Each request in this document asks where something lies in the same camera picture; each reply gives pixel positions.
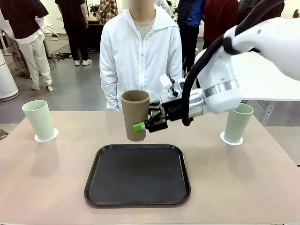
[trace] white cylinder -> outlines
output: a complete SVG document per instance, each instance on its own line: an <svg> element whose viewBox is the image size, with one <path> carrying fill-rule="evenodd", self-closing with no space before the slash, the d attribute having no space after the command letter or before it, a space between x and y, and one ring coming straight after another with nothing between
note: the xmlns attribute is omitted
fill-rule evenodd
<svg viewBox="0 0 300 225"><path fill-rule="evenodd" d="M0 101L18 96L19 90L0 51Z"/></svg>
<svg viewBox="0 0 300 225"><path fill-rule="evenodd" d="M55 136L53 123L48 107L44 100L31 101L23 105L23 112L41 141L48 141Z"/></svg>

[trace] blue shirt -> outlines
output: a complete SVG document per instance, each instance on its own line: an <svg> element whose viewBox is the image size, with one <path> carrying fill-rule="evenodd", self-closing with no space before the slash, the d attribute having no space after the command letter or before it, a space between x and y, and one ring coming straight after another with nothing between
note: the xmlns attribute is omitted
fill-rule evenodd
<svg viewBox="0 0 300 225"><path fill-rule="evenodd" d="M187 25L189 27L199 27L202 20L203 0L195 0L191 5L191 11L187 19Z"/></svg>

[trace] jacket hood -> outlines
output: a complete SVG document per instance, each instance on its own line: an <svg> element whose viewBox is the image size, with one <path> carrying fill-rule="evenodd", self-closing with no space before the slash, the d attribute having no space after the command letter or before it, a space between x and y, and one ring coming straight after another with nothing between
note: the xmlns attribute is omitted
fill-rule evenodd
<svg viewBox="0 0 300 225"><path fill-rule="evenodd" d="M160 30L164 29L167 27L177 27L177 24L175 21L170 17L170 15L167 14L165 10L163 10L161 7L155 5L155 10L156 10L156 16L155 16L155 21L153 23L151 31L155 30ZM123 12L123 15L128 22L128 24L131 26L131 28L137 32L135 23L133 21L133 18L129 12L129 9L126 9Z"/></svg>

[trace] cup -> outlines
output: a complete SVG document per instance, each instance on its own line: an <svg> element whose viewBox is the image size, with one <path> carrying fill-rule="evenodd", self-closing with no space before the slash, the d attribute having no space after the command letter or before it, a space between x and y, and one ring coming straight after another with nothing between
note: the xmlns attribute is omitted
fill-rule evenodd
<svg viewBox="0 0 300 225"><path fill-rule="evenodd" d="M133 125L148 119L150 97L143 90L130 90L121 96L127 138L133 142L142 141L146 131L136 132Z"/></svg>
<svg viewBox="0 0 300 225"><path fill-rule="evenodd" d="M22 106L22 110L39 140L47 141L54 137L53 123L46 101L36 100L28 102Z"/></svg>
<svg viewBox="0 0 300 225"><path fill-rule="evenodd" d="M253 108L244 103L229 111L224 139L230 143L239 143L252 114Z"/></svg>

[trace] red sweater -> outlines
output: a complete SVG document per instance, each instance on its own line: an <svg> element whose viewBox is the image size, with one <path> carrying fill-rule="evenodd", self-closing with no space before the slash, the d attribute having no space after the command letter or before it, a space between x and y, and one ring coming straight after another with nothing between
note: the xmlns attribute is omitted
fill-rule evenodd
<svg viewBox="0 0 300 225"><path fill-rule="evenodd" d="M237 0L207 0L204 14L204 38L214 41L238 21Z"/></svg>

